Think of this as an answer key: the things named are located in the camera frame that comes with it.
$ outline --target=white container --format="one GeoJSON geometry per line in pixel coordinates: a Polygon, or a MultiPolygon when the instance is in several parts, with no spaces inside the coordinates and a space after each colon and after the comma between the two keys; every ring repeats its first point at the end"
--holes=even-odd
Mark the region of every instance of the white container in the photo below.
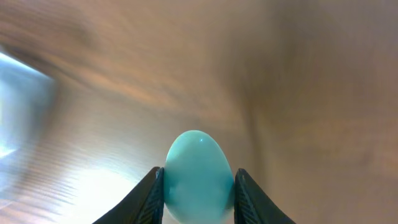
{"type": "Polygon", "coordinates": [[[54,81],[0,52],[0,208],[27,172],[54,81]]]}

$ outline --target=brown wooden surface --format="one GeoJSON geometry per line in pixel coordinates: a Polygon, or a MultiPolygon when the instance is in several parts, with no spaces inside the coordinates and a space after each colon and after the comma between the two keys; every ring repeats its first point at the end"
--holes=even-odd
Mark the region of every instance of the brown wooden surface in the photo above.
{"type": "Polygon", "coordinates": [[[395,223],[396,12],[394,1],[1,0],[0,43],[59,91],[0,223],[96,220],[187,129],[211,134],[297,223],[395,223]]]}

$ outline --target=wood grain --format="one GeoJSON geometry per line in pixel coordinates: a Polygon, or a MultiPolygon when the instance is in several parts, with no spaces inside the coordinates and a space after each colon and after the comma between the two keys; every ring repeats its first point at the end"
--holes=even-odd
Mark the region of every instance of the wood grain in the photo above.
{"type": "Polygon", "coordinates": [[[90,223],[181,132],[202,129],[297,223],[394,223],[396,12],[368,0],[0,1],[0,43],[59,85],[0,222],[90,223]]]}

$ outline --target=wooden table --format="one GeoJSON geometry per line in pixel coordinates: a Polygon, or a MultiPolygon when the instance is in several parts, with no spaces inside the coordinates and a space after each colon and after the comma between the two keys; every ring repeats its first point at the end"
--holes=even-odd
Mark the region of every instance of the wooden table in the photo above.
{"type": "Polygon", "coordinates": [[[0,1],[0,43],[59,84],[0,223],[93,222],[188,129],[211,134],[297,223],[394,223],[397,9],[0,1]]]}

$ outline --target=turquoise egg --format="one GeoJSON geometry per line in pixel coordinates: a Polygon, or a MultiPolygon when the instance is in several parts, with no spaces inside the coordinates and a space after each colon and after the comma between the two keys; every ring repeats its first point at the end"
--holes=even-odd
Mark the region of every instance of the turquoise egg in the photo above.
{"type": "Polygon", "coordinates": [[[182,133],[164,167],[164,200],[180,223],[222,223],[233,206],[234,179],[217,142],[203,131],[182,133]]]}

